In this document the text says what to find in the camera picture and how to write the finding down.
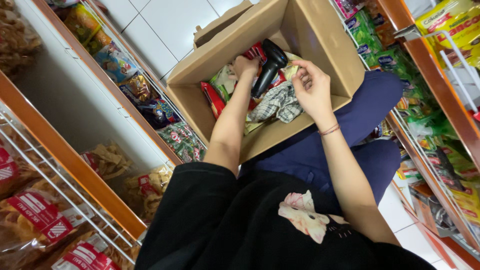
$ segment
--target white tile floor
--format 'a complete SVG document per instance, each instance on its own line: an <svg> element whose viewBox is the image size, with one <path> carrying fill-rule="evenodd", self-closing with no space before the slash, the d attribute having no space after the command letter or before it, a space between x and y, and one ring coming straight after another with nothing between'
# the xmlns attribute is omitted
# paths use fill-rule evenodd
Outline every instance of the white tile floor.
<svg viewBox="0 0 480 270"><path fill-rule="evenodd" d="M147 64L166 82L171 70L193 51L195 27L207 26L241 0L100 0L109 17ZM402 246L432 263L450 269L436 255L400 199L389 187L379 209Z"/></svg>

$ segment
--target black t-shirt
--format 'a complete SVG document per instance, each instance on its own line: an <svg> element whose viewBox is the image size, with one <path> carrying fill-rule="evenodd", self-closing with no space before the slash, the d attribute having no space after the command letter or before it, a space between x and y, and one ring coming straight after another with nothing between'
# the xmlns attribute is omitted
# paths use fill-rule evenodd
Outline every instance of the black t-shirt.
<svg viewBox="0 0 480 270"><path fill-rule="evenodd" d="M434 270L353 230L331 201L284 173L177 166L135 269Z"/></svg>

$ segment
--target hand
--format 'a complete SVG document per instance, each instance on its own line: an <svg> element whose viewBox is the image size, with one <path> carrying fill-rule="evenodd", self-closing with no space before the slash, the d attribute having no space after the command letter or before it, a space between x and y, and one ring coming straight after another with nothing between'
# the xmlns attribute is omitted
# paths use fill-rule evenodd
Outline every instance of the hand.
<svg viewBox="0 0 480 270"><path fill-rule="evenodd" d="M315 120L320 131L336 124L330 100L330 76L311 61L297 60L301 66L292 76L295 95L302 108Z"/></svg>
<svg viewBox="0 0 480 270"><path fill-rule="evenodd" d="M231 66L230 70L234 73L228 76L230 79L240 80L242 77L253 78L258 73L260 57L255 57L253 60L248 60L244 56L238 56Z"/></svg>

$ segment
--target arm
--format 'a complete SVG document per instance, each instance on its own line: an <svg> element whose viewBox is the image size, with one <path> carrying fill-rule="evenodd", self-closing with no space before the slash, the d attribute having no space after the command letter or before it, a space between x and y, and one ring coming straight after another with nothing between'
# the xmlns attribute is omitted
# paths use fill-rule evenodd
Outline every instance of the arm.
<svg viewBox="0 0 480 270"><path fill-rule="evenodd" d="M295 94L320 132L337 124L330 100L330 77L310 61L294 61L303 68L293 78ZM322 136L333 188L346 220L374 242L400 245L380 214L365 174L341 130Z"/></svg>
<svg viewBox="0 0 480 270"><path fill-rule="evenodd" d="M258 63L258 59L250 61L243 56L235 60L233 70L239 79L237 87L213 128L210 146L204 159L204 162L231 170L234 175L238 174L241 140Z"/></svg>

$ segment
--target woman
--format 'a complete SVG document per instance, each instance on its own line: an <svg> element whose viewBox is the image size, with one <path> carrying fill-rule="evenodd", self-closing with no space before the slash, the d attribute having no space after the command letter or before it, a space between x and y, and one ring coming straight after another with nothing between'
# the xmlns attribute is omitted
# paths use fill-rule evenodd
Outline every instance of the woman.
<svg viewBox="0 0 480 270"><path fill-rule="evenodd" d="M309 61L294 64L303 67L292 79L296 96L318 132L245 164L237 179L258 71L258 60L238 57L238 85L204 162L175 168L136 269L434 269L400 247L377 208L398 169L398 147L381 140L355 155L350 149L400 99L401 82L366 73L352 102L333 113L330 77Z"/></svg>

